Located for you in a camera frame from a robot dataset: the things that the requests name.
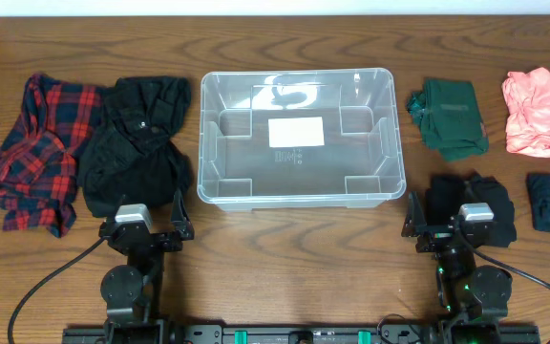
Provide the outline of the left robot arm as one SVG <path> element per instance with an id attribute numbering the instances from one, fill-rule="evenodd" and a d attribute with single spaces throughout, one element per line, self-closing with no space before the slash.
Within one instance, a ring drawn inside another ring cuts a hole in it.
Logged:
<path id="1" fill-rule="evenodd" d="M 170 223 L 171 230 L 154 232 L 148 207 L 121 199 L 114 214 L 100 226 L 99 237 L 127 258 L 124 265 L 110 269 L 100 285 L 107 305 L 107 343 L 183 341 L 183 335 L 159 310 L 164 255 L 182 250 L 183 243 L 194 238 L 180 190 L 174 193 Z"/>

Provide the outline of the pink garment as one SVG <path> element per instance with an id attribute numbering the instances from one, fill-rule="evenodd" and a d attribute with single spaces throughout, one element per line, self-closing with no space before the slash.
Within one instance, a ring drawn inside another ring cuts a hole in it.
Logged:
<path id="1" fill-rule="evenodd" d="M 501 89 L 509 113 L 506 150 L 550 159 L 550 72 L 510 72 Z"/>

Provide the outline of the clear plastic storage bin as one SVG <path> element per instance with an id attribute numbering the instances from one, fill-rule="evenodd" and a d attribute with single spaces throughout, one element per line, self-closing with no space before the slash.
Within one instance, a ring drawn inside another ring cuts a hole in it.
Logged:
<path id="1" fill-rule="evenodd" d="M 197 193 L 223 211 L 377 207 L 406 191 L 384 68 L 211 72 L 201 81 Z"/>

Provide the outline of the black garment with band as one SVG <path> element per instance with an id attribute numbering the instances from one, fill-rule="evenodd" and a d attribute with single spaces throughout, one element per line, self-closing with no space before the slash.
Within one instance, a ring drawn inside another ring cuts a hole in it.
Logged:
<path id="1" fill-rule="evenodd" d="M 464 204 L 486 203 L 494 213 L 495 230 L 486 240 L 491 247 L 509 247 L 517 239 L 515 208 L 507 189 L 494 177 L 477 173 L 467 179 L 456 175 L 437 175 L 425 192 L 429 225 L 446 225 Z"/>

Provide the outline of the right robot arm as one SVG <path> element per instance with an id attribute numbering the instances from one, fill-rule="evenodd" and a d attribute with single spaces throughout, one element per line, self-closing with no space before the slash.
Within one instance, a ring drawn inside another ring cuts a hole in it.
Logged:
<path id="1" fill-rule="evenodd" d="M 508 314 L 512 276 L 475 260 L 476 249 L 495 229 L 495 215 L 486 203 L 464 204 L 447 224 L 430 225 L 417 195 L 409 195 L 401 235 L 416 240 L 417 252 L 434 256 L 439 303 L 449 313 L 417 331 L 419 343 L 500 341 L 498 321 Z"/>

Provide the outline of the dark green garment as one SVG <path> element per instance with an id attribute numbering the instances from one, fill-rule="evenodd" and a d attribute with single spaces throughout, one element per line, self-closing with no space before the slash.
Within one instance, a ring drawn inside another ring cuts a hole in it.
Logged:
<path id="1" fill-rule="evenodd" d="M 422 142 L 445 161 L 485 154 L 489 140 L 470 81 L 426 78 L 406 103 Z"/>

